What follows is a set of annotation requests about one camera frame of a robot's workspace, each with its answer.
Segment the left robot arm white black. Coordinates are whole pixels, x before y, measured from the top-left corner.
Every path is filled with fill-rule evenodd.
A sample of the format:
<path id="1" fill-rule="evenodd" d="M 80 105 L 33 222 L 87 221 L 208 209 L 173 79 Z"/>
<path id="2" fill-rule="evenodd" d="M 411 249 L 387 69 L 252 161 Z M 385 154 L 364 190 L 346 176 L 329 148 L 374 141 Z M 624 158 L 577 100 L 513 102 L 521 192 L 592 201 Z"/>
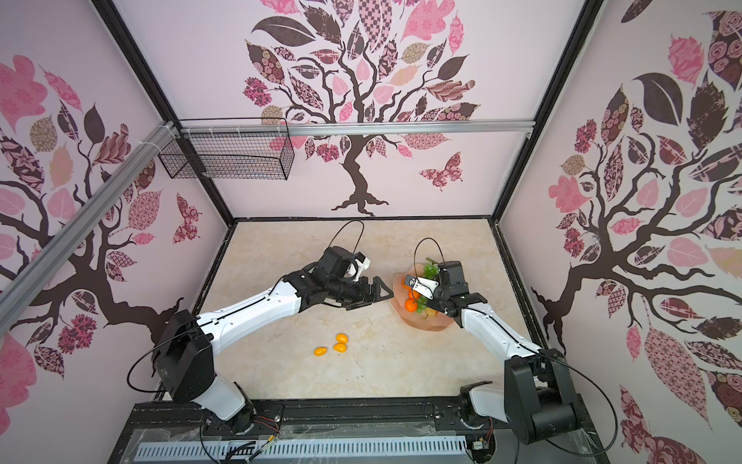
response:
<path id="1" fill-rule="evenodd" d="M 151 363 L 171 399 L 200 406 L 208 418 L 234 434 L 258 421 L 252 400 L 216 369 L 216 357 L 239 341 L 317 305 L 347 311 L 393 296 L 378 276 L 365 271 L 371 261 L 361 252 L 327 247 L 322 256 L 278 279 L 266 291 L 239 303 L 194 315 L 179 311 L 168 321 L 151 354 Z"/>

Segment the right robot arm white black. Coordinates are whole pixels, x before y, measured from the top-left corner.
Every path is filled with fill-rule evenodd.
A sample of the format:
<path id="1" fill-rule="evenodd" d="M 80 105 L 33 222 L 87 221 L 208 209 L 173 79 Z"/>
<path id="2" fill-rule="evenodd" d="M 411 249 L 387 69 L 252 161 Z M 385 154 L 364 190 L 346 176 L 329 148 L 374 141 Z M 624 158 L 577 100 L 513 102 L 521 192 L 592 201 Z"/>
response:
<path id="1" fill-rule="evenodd" d="M 526 445 L 582 427 L 579 398 L 562 356 L 518 334 L 483 296 L 471 292 L 460 262 L 441 263 L 432 289 L 420 293 L 428 307 L 454 320 L 502 364 L 502 388 L 485 383 L 467 392 L 477 415 L 507 423 Z"/>

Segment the green grape bunch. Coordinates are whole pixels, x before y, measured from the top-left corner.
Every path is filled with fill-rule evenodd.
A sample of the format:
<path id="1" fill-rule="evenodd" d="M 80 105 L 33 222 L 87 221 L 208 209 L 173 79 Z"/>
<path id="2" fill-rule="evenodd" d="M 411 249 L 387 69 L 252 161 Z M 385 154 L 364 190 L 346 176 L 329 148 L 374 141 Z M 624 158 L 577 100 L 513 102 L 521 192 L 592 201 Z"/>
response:
<path id="1" fill-rule="evenodd" d="M 419 265 L 417 266 L 417 268 L 415 268 L 415 276 L 422 276 L 423 278 L 428 278 L 429 280 L 438 281 L 439 266 L 437 263 L 434 263 L 433 261 L 428 260 L 424 264 Z M 423 315 L 425 317 L 434 313 L 434 310 L 428 308 L 429 301 L 430 300 L 420 295 L 420 298 L 417 299 L 416 313 Z"/>

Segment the pink petal-shaped fruit bowl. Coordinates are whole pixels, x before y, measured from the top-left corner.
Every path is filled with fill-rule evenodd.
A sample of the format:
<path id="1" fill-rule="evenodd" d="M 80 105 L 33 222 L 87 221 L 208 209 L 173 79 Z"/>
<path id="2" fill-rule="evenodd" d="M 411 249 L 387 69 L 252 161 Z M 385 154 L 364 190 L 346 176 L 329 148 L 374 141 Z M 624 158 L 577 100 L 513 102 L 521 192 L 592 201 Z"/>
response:
<path id="1" fill-rule="evenodd" d="M 394 276 L 392 282 L 394 297 L 390 300 L 390 304 L 399 318 L 409 327 L 427 332 L 440 332 L 454 323 L 450 317 L 429 309 L 423 299 L 415 301 L 417 307 L 413 311 L 410 311 L 407 305 L 407 301 L 410 299 L 410 290 L 405 284 L 405 277 L 420 276 L 423 278 L 427 274 L 426 267 L 430 267 L 430 264 L 417 263 L 408 272 Z"/>

